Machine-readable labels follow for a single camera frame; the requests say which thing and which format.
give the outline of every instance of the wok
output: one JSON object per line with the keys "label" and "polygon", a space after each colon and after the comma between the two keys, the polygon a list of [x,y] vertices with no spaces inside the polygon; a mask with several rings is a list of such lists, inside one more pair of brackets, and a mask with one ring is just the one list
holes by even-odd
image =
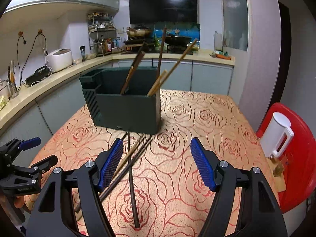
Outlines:
{"label": "wok", "polygon": [[165,43],[172,46],[187,46],[191,39],[191,37],[169,35],[166,36]]}

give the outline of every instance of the table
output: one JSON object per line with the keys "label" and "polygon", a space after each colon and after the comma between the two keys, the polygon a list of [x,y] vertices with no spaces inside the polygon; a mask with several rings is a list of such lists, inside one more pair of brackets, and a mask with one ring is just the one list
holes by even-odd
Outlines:
{"label": "table", "polygon": [[[229,96],[162,90],[161,110],[161,130],[133,167],[140,228],[134,227],[128,174],[102,203],[117,236],[182,237],[196,236],[200,232],[214,193],[203,184],[191,156],[190,141],[194,137],[236,168],[259,167],[278,199],[273,175],[259,141]],[[95,127],[85,105],[54,134],[32,164],[55,154],[59,159],[56,166],[64,170],[79,168],[107,150],[124,133]],[[139,134],[131,133],[131,146],[138,137]],[[48,176],[48,173],[43,175],[42,185]],[[235,229],[240,196],[241,188],[238,188],[226,234]],[[36,197],[26,197],[30,208]],[[77,189],[74,200],[79,202]],[[83,219],[78,226],[82,233],[86,231]]]}

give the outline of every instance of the white pitcher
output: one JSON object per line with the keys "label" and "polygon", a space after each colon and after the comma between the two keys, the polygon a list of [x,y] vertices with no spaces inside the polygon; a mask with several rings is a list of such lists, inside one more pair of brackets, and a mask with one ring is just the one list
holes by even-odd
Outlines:
{"label": "white pitcher", "polygon": [[[285,137],[286,141],[278,151]],[[266,131],[260,139],[264,155],[267,158],[272,156],[279,158],[293,137],[294,132],[291,129],[290,120],[282,113],[274,112]]]}

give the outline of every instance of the metal screw cap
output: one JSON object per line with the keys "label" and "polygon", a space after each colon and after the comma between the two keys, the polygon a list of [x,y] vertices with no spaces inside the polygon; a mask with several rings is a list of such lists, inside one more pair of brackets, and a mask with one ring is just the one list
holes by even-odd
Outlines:
{"label": "metal screw cap", "polygon": [[87,161],[85,164],[86,167],[93,167],[93,165],[94,165],[93,161]]}
{"label": "metal screw cap", "polygon": [[221,161],[221,162],[219,162],[219,165],[221,167],[228,167],[228,162],[227,161]]}
{"label": "metal screw cap", "polygon": [[60,167],[57,167],[54,169],[54,174],[58,174],[59,172],[61,171],[61,168]]}
{"label": "metal screw cap", "polygon": [[256,174],[259,174],[261,172],[260,168],[258,168],[258,167],[254,167],[252,170]]}

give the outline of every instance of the white jug handle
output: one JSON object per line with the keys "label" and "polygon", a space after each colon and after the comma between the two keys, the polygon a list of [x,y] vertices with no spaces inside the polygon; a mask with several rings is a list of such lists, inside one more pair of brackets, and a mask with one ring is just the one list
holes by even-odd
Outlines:
{"label": "white jug handle", "polygon": [[294,137],[294,132],[293,132],[293,130],[290,127],[285,129],[285,134],[286,134],[287,138],[286,138],[286,141],[284,142],[284,144],[282,145],[281,149],[279,150],[279,152],[277,152],[277,151],[273,151],[272,152],[272,155],[275,158],[279,158],[283,154],[283,152],[285,151],[285,148],[287,147],[289,142]]}

